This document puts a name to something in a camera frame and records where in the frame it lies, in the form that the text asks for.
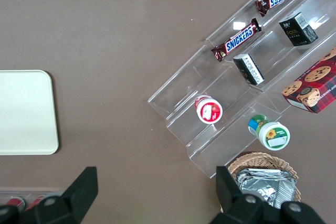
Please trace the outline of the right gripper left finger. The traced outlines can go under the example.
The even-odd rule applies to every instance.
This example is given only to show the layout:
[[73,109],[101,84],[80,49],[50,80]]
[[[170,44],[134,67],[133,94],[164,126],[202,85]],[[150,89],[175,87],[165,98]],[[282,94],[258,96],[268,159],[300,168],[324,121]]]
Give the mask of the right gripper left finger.
[[1,205],[1,223],[81,223],[98,195],[95,166],[86,167],[60,195],[42,199],[33,208]]

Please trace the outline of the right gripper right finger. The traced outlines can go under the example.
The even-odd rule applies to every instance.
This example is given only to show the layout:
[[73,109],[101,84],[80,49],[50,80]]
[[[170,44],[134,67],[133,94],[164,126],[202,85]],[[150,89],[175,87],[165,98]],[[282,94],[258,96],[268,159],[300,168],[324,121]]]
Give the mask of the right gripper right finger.
[[216,193],[223,212],[211,223],[325,223],[309,205],[287,201],[280,209],[243,194],[225,166],[216,167]]

